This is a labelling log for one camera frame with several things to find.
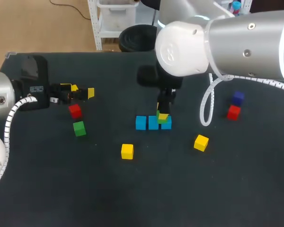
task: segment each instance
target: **black cable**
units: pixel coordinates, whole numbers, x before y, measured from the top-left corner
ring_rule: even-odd
[[[72,5],[57,4],[57,3],[53,3],[52,0],[49,0],[49,2],[50,2],[51,4],[53,4],[53,5],[55,5],[55,6],[70,6],[70,7],[73,7],[75,10],[77,10],[77,11],[81,14],[81,16],[82,16],[84,19],[90,20],[90,18],[87,18],[87,17],[83,16],[83,14],[80,12],[80,10],[78,10],[76,7],[74,7],[74,6],[72,6]]]

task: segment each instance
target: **white bin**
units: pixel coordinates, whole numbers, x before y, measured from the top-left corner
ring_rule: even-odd
[[[109,31],[122,32],[136,22],[136,9],[139,3],[133,0],[98,0],[102,13],[102,24]]]

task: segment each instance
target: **green cube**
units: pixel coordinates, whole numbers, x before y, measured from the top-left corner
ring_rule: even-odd
[[[85,136],[86,131],[83,122],[76,122],[73,124],[76,136]]]
[[[167,121],[168,121],[168,118],[166,118],[166,120],[159,120],[159,114],[160,114],[160,111],[157,110],[157,120],[158,120],[158,124],[166,124]]]

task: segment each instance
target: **screw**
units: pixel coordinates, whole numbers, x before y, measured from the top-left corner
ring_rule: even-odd
[[[0,96],[0,105],[5,104],[5,97],[4,96]]]
[[[250,57],[250,56],[251,56],[251,51],[250,51],[250,50],[245,50],[245,51],[243,52],[243,56],[244,56],[244,57]]]
[[[249,25],[248,25],[248,29],[249,30],[252,30],[252,29],[254,29],[256,27],[256,24],[254,24],[254,23],[250,23]]]

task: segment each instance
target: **dark blue cube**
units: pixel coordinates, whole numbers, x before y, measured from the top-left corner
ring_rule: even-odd
[[[232,97],[232,104],[237,107],[241,107],[243,101],[244,101],[244,93],[236,91]]]

